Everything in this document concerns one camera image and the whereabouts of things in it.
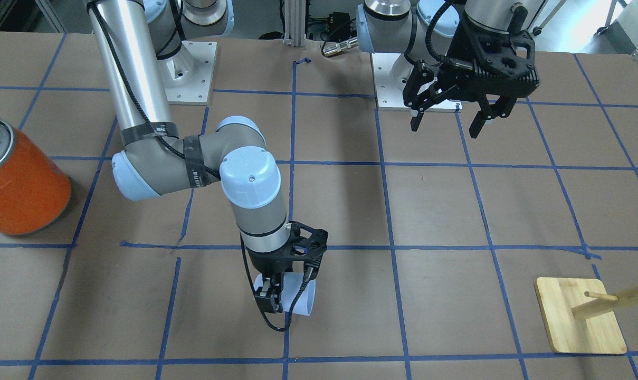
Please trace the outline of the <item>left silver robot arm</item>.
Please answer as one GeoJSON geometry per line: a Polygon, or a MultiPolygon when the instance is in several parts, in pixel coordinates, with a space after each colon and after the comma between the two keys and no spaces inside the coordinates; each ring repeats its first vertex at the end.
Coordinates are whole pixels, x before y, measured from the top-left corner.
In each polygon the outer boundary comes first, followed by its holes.
{"type": "Polygon", "coordinates": [[[477,102],[469,135],[510,115],[540,86],[529,27],[543,1],[364,1],[357,15],[362,51],[400,53],[411,72],[402,90],[411,130],[446,100],[477,102]]]}

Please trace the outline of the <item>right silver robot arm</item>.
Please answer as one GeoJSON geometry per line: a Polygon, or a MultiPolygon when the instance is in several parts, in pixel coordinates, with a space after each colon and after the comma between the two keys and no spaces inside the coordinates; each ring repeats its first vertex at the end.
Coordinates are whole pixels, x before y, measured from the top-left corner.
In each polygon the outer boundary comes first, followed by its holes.
{"type": "Polygon", "coordinates": [[[112,159],[121,193],[145,200],[220,182],[259,276],[259,310],[308,316],[328,233],[288,218],[282,176],[256,123],[230,116],[207,135],[180,137],[169,89],[208,93],[190,39],[228,32],[230,1],[86,1],[124,148],[112,159]]]}

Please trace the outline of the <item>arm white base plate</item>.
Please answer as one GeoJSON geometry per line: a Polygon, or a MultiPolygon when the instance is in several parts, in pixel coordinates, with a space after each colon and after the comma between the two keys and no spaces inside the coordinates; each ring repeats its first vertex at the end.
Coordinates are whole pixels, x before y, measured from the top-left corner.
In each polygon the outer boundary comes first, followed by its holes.
{"type": "Polygon", "coordinates": [[[377,108],[410,111],[402,93],[413,66],[401,53],[372,53],[371,59],[377,108]]]}
{"type": "Polygon", "coordinates": [[[216,57],[216,42],[184,41],[175,55],[158,60],[168,103],[208,105],[216,57]]]}

